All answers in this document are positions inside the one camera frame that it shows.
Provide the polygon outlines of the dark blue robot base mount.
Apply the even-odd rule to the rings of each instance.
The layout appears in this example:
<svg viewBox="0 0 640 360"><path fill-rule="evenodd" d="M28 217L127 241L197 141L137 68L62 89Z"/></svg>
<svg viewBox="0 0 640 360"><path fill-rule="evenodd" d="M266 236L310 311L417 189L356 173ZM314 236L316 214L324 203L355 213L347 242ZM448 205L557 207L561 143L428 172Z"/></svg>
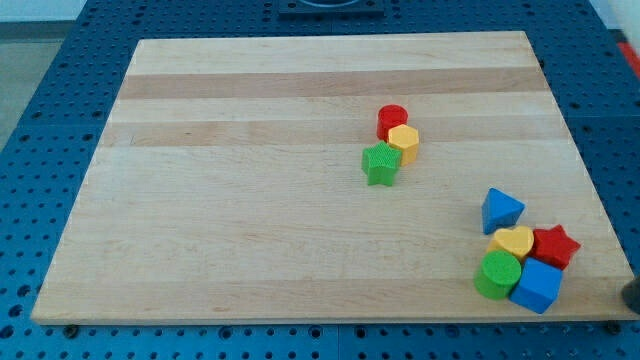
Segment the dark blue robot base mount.
<svg viewBox="0 0 640 360"><path fill-rule="evenodd" d="M383 15L385 0L276 0L281 17Z"/></svg>

